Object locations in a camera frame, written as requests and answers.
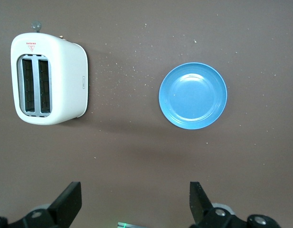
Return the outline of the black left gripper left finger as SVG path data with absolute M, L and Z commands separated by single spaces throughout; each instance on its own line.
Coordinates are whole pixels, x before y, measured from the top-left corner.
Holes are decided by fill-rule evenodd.
M 81 182 L 74 181 L 47 208 L 34 209 L 13 223 L 0 217 L 0 228 L 68 228 L 81 207 Z

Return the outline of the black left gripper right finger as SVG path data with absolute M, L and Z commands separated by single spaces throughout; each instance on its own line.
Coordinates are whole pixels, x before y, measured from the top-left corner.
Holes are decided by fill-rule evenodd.
M 199 182 L 190 182 L 189 208 L 195 223 L 192 228 L 279 228 L 271 217 L 252 214 L 246 220 L 238 218 L 227 205 L 212 203 Z

